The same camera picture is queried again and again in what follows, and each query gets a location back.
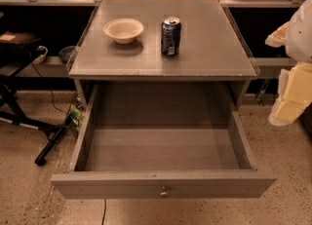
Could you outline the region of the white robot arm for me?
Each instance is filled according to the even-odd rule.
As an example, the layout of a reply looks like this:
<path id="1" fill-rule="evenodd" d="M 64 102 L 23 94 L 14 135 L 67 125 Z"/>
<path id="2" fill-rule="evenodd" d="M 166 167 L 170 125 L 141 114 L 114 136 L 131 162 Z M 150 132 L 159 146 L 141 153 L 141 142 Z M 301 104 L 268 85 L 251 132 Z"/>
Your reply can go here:
<path id="1" fill-rule="evenodd" d="M 265 44 L 284 46 L 287 56 L 296 60 L 294 67 L 280 72 L 278 97 L 268 118 L 271 125 L 286 126 L 312 103 L 312 0 L 305 0 L 288 22 L 267 36 Z"/>

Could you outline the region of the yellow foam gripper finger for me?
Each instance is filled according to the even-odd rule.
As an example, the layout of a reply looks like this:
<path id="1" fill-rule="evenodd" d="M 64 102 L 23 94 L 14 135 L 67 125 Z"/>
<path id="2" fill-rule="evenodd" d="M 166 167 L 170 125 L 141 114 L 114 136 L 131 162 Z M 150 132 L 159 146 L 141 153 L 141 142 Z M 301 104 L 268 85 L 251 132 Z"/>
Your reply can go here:
<path id="1" fill-rule="evenodd" d="M 293 123 L 312 103 L 312 64 L 299 62 L 279 75 L 278 97 L 268 121 L 281 127 Z"/>

